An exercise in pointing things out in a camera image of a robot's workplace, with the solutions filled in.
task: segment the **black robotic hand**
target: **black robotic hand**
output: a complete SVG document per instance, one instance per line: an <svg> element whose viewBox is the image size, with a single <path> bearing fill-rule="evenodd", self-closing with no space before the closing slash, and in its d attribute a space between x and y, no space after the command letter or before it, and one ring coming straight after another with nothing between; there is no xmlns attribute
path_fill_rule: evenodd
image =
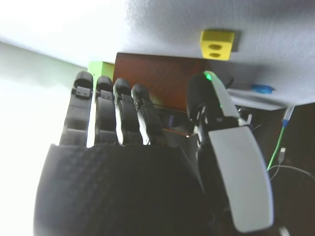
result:
<svg viewBox="0 0 315 236"><path fill-rule="evenodd" d="M36 236L210 235L202 188L141 85L95 91L95 142L86 148L93 77L80 72L71 91L60 145L51 145L38 185Z"/></svg>

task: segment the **green light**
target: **green light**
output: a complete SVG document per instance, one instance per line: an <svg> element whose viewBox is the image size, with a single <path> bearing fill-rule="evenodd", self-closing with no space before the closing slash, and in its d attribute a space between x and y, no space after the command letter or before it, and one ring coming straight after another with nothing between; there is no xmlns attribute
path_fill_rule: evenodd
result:
<svg viewBox="0 0 315 236"><path fill-rule="evenodd" d="M210 80L210 81L212 80L212 78L211 78L211 75L210 75L210 74L207 74L207 75L206 75L206 77L207 77L207 79L208 79L208 80Z"/></svg>

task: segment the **robotic hand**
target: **robotic hand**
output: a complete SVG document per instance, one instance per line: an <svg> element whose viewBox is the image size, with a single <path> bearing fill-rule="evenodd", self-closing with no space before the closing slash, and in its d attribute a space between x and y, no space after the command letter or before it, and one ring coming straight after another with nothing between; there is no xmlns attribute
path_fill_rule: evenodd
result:
<svg viewBox="0 0 315 236"><path fill-rule="evenodd" d="M167 146L141 85L98 79L95 142L86 148L92 94L92 75L80 72L60 145L51 145L42 170L35 235L212 235L212 216L226 208L240 232L273 223L261 153L214 73L192 78L187 93L202 187L183 152Z"/></svg>

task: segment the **yellow toy block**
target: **yellow toy block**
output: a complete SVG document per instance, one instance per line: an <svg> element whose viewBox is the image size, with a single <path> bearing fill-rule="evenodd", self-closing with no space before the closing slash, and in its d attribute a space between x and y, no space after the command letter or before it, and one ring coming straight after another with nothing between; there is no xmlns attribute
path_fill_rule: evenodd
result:
<svg viewBox="0 0 315 236"><path fill-rule="evenodd" d="M229 60L234 40L234 32L203 31L200 37L202 56L205 59Z"/></svg>

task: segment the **green block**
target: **green block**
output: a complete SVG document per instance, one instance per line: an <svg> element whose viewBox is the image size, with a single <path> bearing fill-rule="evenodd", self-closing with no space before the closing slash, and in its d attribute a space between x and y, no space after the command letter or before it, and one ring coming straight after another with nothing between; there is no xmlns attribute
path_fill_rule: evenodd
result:
<svg viewBox="0 0 315 236"><path fill-rule="evenodd" d="M93 88L95 89L97 80L100 76L104 75L109 77L113 81L115 65L102 62L92 61L89 64L88 72L93 75Z"/></svg>

